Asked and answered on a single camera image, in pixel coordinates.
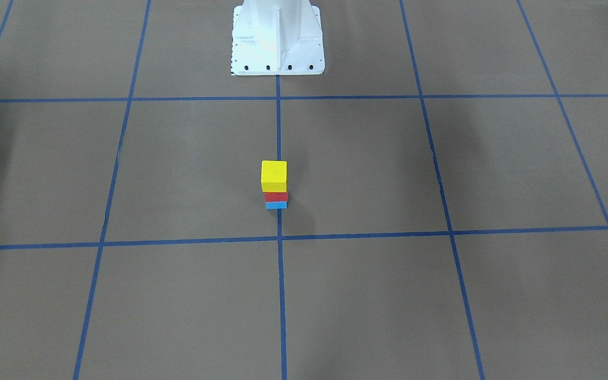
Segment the yellow wooden block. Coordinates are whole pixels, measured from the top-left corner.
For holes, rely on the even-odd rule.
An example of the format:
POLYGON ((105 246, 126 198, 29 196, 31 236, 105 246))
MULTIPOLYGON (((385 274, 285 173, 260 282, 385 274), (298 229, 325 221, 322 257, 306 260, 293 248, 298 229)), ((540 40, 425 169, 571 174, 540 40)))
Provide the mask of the yellow wooden block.
POLYGON ((261 162, 261 190, 264 193, 285 193, 288 190, 288 164, 282 160, 261 162))

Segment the red wooden block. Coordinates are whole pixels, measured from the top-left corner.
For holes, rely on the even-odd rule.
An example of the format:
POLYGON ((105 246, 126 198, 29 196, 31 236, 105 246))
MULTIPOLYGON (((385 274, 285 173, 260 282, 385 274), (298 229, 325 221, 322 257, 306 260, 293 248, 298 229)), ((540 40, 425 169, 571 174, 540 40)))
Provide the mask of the red wooden block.
POLYGON ((288 192, 264 192, 263 196, 266 203, 287 202, 289 200, 288 192))

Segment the blue wooden block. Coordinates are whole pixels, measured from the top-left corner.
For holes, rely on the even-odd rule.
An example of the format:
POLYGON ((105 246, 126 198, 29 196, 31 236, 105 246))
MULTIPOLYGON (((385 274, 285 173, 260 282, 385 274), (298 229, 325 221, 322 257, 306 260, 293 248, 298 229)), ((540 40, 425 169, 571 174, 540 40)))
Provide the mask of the blue wooden block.
POLYGON ((288 207, 287 201, 265 202, 265 208, 268 210, 282 210, 288 207))

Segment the brown paper table cover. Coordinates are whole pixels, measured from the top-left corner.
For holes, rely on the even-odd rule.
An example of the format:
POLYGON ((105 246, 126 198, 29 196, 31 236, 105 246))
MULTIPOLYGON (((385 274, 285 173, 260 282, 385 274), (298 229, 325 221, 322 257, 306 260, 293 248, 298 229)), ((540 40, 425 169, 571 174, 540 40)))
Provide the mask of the brown paper table cover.
POLYGON ((608 1, 239 4, 0 1, 0 379, 608 379, 608 1))

